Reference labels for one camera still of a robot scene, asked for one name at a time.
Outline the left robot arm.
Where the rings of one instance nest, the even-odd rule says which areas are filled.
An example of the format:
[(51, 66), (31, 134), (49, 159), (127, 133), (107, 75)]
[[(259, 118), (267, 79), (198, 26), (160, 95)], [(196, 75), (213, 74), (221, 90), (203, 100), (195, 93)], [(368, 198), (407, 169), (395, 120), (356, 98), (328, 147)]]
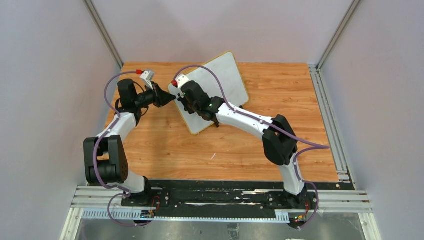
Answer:
[(149, 180), (129, 169), (124, 140), (143, 117), (142, 110), (153, 105), (161, 108), (176, 97), (152, 82), (145, 91), (137, 93), (136, 82), (124, 79), (117, 83), (119, 99), (115, 115), (108, 127), (83, 142), (85, 177), (89, 184), (106, 189), (118, 188), (125, 197), (135, 196), (149, 203), (154, 195)]

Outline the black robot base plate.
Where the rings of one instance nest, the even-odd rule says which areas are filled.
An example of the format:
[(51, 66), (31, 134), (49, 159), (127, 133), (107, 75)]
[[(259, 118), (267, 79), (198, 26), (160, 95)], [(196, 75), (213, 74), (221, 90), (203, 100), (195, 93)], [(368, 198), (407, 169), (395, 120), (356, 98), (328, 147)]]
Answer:
[(284, 206), (282, 181), (150, 180), (153, 200), (131, 195), (123, 207), (153, 208), (158, 217), (210, 219), (270, 219), (276, 210), (313, 213), (318, 203), (314, 190), (304, 187), (302, 203)]

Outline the yellow framed whiteboard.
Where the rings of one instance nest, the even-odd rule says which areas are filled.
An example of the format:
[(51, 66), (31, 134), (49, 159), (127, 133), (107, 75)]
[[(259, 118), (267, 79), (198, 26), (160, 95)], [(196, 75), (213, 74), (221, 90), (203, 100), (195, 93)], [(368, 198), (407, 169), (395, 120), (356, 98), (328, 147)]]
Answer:
[[(249, 101), (246, 85), (232, 52), (223, 53), (204, 63), (203, 66), (217, 76), (224, 94), (230, 103), (239, 107)], [(209, 97), (223, 96), (217, 81), (207, 70), (199, 67), (190, 67), (181, 73), (188, 77), (189, 80), (197, 82)], [(174, 102), (191, 134), (197, 135), (214, 124), (212, 121), (203, 120), (197, 113), (189, 114), (184, 110), (183, 104), (180, 101), (175, 100)]]

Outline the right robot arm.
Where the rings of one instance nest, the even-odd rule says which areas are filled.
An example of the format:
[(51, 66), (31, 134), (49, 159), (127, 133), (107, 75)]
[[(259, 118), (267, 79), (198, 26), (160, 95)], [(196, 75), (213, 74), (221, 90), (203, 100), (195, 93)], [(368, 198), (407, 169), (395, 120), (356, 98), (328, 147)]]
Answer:
[(190, 115), (197, 114), (204, 121), (213, 122), (216, 127), (225, 124), (238, 128), (260, 139), (265, 157), (278, 166), (283, 177), (282, 204), (294, 208), (302, 203), (305, 185), (299, 180), (294, 165), (297, 141), (275, 129), (279, 127), (291, 135), (294, 134), (284, 116), (272, 118), (257, 115), (227, 104), (222, 97), (209, 97), (193, 80), (173, 80), (171, 85), (178, 91), (177, 100)]

